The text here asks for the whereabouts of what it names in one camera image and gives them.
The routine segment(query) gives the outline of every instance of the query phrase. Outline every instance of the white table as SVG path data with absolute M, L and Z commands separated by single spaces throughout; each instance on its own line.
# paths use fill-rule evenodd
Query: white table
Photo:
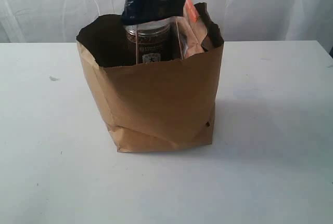
M 212 146 L 122 154 L 76 44 L 0 44 L 0 223 L 332 223 L 333 60 L 225 44 Z

